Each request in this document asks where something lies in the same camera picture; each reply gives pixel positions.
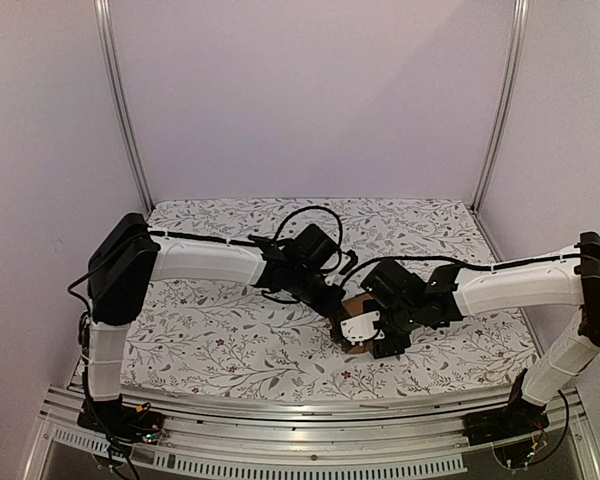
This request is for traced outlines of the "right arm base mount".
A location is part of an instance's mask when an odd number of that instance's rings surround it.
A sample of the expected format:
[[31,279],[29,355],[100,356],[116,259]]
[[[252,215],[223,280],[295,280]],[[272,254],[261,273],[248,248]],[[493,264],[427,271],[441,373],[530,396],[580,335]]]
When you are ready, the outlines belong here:
[[523,399],[522,387],[512,387],[503,407],[475,412],[462,418],[463,435],[471,446],[541,431],[549,426],[545,406]]

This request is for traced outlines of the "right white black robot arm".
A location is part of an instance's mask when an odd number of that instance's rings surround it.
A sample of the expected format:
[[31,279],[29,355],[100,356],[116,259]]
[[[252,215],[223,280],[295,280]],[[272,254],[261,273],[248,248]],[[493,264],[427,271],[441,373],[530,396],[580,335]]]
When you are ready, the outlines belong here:
[[443,327],[482,313],[539,305],[571,305],[576,312],[549,352],[517,378],[497,427],[517,436],[572,378],[600,354],[600,235],[584,232],[578,243],[542,257],[491,265],[454,262],[429,280],[386,258],[367,275],[363,289],[378,304],[343,323],[346,340],[371,341],[378,357],[386,341],[408,340],[419,326]]

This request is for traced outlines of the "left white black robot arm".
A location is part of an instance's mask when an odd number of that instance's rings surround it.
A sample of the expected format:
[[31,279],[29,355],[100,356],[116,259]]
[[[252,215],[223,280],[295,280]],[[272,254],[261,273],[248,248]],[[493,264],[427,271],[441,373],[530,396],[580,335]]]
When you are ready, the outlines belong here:
[[108,434],[128,426],[128,412],[116,400],[127,332],[150,283],[209,280],[285,292],[327,317],[345,295],[329,277],[343,257],[341,241],[315,224],[291,239],[275,233],[235,240],[153,230],[142,215],[125,215],[91,256],[86,273],[67,288],[85,306],[79,338],[91,419]]

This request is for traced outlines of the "brown cardboard box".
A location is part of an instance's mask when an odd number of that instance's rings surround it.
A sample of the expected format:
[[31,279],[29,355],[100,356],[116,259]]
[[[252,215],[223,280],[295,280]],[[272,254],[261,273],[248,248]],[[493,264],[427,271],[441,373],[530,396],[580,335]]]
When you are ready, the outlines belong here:
[[329,320],[332,340],[349,355],[371,352],[373,342],[385,338],[379,328],[379,305],[367,293],[343,300]]

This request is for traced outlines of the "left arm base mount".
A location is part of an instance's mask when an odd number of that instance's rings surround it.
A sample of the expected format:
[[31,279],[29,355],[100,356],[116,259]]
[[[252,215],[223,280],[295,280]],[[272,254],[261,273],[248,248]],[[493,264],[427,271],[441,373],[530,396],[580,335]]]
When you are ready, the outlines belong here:
[[150,402],[136,406],[123,404],[123,397],[96,401],[85,393],[77,425],[125,443],[153,443],[162,434],[165,416],[154,411]]

